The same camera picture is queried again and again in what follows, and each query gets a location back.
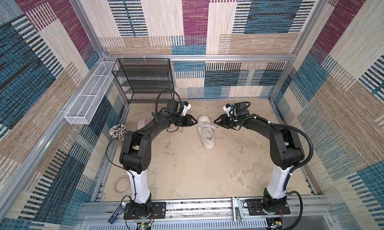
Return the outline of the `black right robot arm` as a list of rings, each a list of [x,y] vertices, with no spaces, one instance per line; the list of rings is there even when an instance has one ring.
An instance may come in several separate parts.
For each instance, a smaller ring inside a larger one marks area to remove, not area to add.
[[[250,102],[240,102],[223,107],[225,113],[214,123],[225,129],[246,128],[270,141],[270,157],[274,164],[272,178],[264,190],[262,200],[255,205],[266,215],[275,214],[287,206],[287,187],[294,168],[305,158],[298,131],[292,127],[274,124],[256,114],[250,114]]]

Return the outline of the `white shoelace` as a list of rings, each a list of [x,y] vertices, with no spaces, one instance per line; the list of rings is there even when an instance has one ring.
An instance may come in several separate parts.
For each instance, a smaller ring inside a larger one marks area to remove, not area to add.
[[[198,132],[201,137],[212,139],[214,137],[213,131],[216,127],[208,122],[199,122],[197,124]]]

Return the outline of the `white sneaker shoe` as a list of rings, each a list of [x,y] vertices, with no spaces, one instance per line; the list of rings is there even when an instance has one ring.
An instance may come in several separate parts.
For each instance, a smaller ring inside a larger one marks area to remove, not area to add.
[[[201,137],[203,147],[212,150],[215,147],[214,130],[216,127],[211,123],[208,116],[200,116],[197,123],[197,130]]]

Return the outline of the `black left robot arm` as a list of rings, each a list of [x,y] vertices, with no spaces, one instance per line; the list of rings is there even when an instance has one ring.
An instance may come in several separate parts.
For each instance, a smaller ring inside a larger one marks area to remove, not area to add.
[[[132,196],[127,204],[127,212],[140,218],[153,213],[152,195],[148,187],[147,169],[152,160],[152,141],[171,125],[191,127],[198,121],[187,111],[191,108],[187,101],[169,100],[166,107],[155,108],[153,120],[139,130],[128,131],[124,137],[120,164],[127,172]]]

